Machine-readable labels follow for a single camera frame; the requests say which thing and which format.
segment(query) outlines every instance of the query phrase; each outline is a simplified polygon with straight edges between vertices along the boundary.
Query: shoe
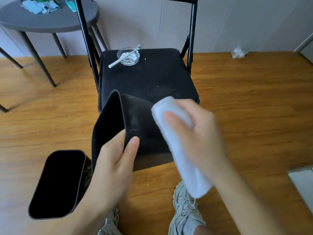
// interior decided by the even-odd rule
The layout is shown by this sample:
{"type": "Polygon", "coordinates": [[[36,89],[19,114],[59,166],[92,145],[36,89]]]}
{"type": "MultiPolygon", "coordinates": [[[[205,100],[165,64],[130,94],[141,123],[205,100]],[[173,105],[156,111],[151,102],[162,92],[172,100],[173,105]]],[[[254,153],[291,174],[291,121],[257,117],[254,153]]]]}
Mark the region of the shoe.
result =
{"type": "Polygon", "coordinates": [[[179,182],[174,191],[173,205],[175,208],[175,215],[170,223],[168,235],[193,235],[197,226],[206,226],[197,209],[197,201],[190,196],[185,183],[182,181],[179,182]]]}
{"type": "Polygon", "coordinates": [[[118,208],[115,206],[104,220],[103,227],[99,230],[98,235],[123,235],[117,227],[118,220],[118,208]]]}

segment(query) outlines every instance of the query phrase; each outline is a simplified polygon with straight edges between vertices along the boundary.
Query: toothbrush handle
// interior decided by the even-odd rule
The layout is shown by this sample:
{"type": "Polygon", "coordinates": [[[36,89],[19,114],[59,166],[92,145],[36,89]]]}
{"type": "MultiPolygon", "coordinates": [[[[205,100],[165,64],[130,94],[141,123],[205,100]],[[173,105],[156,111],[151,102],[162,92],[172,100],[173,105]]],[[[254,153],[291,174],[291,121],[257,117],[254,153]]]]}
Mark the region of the toothbrush handle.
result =
{"type": "Polygon", "coordinates": [[[114,63],[111,63],[109,65],[109,68],[114,67],[115,65],[117,65],[118,63],[120,63],[121,61],[123,61],[124,59],[126,59],[129,55],[131,55],[132,53],[134,53],[135,51],[137,51],[137,49],[135,49],[134,51],[131,51],[130,53],[124,55],[123,57],[120,57],[119,59],[117,59],[114,63]]]}

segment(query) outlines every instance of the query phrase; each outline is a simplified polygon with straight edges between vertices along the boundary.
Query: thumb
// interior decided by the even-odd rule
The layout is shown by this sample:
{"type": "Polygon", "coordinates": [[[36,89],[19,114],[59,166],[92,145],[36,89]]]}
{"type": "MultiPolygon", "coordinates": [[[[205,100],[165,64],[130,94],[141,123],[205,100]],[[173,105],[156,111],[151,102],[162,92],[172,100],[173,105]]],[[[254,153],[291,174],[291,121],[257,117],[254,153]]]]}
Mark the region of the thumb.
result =
{"type": "Polygon", "coordinates": [[[132,137],[128,142],[123,155],[118,162],[119,166],[122,167],[123,170],[130,169],[133,170],[134,161],[139,148],[139,138],[132,137]]]}
{"type": "Polygon", "coordinates": [[[196,135],[177,115],[171,111],[165,112],[166,122],[170,125],[171,129],[175,131],[179,137],[182,145],[191,146],[194,142],[196,135]]]}

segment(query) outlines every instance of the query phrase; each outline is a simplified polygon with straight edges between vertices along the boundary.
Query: black container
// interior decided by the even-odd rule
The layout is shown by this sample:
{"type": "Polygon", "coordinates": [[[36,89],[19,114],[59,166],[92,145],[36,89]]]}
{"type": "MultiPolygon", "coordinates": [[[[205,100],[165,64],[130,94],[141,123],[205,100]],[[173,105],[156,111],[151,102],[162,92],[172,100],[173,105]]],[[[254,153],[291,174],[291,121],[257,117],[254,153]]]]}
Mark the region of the black container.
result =
{"type": "Polygon", "coordinates": [[[114,90],[111,92],[92,133],[92,169],[101,147],[121,130],[126,130],[125,145],[140,138],[134,171],[173,161],[171,152],[156,125],[151,108],[154,103],[114,90]]]}
{"type": "Polygon", "coordinates": [[[29,205],[33,219],[72,213],[91,181],[91,159],[81,150],[58,150],[47,158],[29,205]]]}

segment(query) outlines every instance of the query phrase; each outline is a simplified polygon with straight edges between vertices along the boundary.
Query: brown laminate floor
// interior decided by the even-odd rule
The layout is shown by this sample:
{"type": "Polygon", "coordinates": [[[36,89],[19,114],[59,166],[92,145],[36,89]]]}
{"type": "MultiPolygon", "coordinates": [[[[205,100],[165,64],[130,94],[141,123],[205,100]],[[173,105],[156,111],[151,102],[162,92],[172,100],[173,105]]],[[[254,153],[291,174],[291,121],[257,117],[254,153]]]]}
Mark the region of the brown laminate floor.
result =
{"type": "MultiPolygon", "coordinates": [[[[53,221],[33,221],[28,205],[47,156],[59,149],[91,155],[97,90],[86,56],[43,58],[52,88],[32,58],[20,70],[0,59],[0,234],[41,234],[53,221]]],[[[313,164],[313,64],[291,52],[195,54],[192,79],[201,106],[220,122],[229,157],[290,234],[309,235],[313,216],[286,171],[313,164]]],[[[167,234],[174,163],[134,172],[120,203],[125,235],[167,234]]],[[[239,234],[217,191],[198,201],[207,227],[239,234]]]]}

